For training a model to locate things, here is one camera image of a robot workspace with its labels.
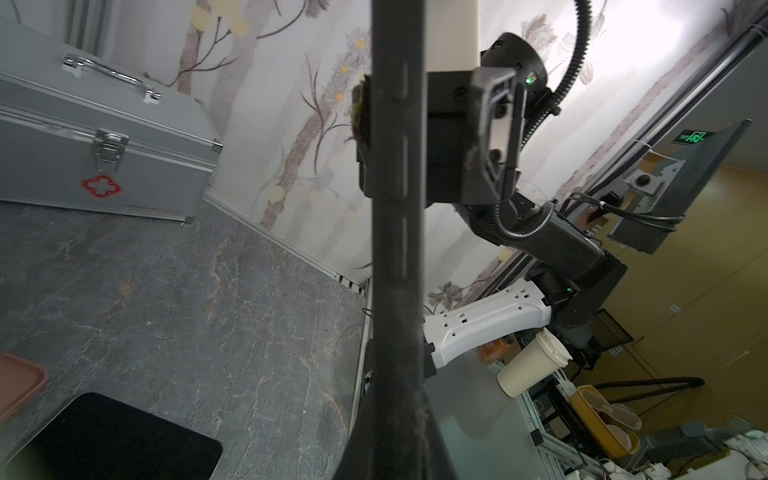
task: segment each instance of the yellow basket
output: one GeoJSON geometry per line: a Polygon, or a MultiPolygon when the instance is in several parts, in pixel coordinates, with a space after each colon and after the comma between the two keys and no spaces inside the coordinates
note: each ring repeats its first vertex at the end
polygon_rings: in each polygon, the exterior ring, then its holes
{"type": "Polygon", "coordinates": [[[637,437],[637,434],[632,431],[627,432],[624,430],[624,433],[629,435],[632,444],[632,449],[627,450],[614,434],[608,430],[603,419],[601,419],[598,413],[595,412],[589,402],[584,399],[584,396],[581,394],[583,390],[589,390],[602,397],[598,390],[592,385],[582,385],[578,387],[576,393],[571,396],[571,407],[577,413],[581,421],[587,426],[589,431],[592,432],[594,439],[598,441],[605,452],[611,458],[621,458],[637,452],[637,449],[640,448],[640,439],[637,437]]]}

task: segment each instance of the red medical logo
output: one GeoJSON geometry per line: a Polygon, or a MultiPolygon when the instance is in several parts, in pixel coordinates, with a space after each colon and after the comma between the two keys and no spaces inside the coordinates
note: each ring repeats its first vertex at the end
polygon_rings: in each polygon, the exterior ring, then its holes
{"type": "Polygon", "coordinates": [[[98,175],[82,181],[83,188],[96,198],[119,194],[122,188],[107,175],[98,175]]]}

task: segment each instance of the exit sign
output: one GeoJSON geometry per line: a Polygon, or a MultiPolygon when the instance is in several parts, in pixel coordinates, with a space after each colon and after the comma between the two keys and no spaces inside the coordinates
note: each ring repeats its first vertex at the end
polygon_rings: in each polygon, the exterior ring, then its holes
{"type": "Polygon", "coordinates": [[[712,135],[715,135],[712,131],[701,131],[701,130],[683,130],[683,133],[681,133],[677,138],[672,140],[673,144],[697,144],[700,141],[702,141],[704,138],[709,138],[712,135]]]}

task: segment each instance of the plastic lid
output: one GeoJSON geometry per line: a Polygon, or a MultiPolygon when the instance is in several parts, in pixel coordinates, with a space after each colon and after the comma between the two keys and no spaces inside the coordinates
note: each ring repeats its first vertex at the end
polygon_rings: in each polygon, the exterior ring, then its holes
{"type": "Polygon", "coordinates": [[[536,334],[536,340],[541,345],[550,359],[557,363],[561,368],[568,366],[568,360],[572,360],[571,354],[565,349],[565,346],[558,340],[558,338],[547,330],[543,329],[536,334]]]}

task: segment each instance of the screw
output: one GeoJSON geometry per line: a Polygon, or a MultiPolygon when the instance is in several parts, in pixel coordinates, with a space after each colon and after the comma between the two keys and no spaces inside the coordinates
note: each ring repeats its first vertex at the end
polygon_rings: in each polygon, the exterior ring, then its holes
{"type": "Polygon", "coordinates": [[[456,88],[453,91],[453,99],[460,104],[464,103],[464,101],[467,99],[467,89],[464,87],[456,88]]]}
{"type": "Polygon", "coordinates": [[[638,178],[634,179],[634,184],[638,187],[645,187],[650,183],[650,176],[649,175],[640,175],[638,178]]]}
{"type": "Polygon", "coordinates": [[[496,109],[493,111],[494,118],[504,118],[507,114],[507,106],[504,104],[496,104],[496,109]]]}

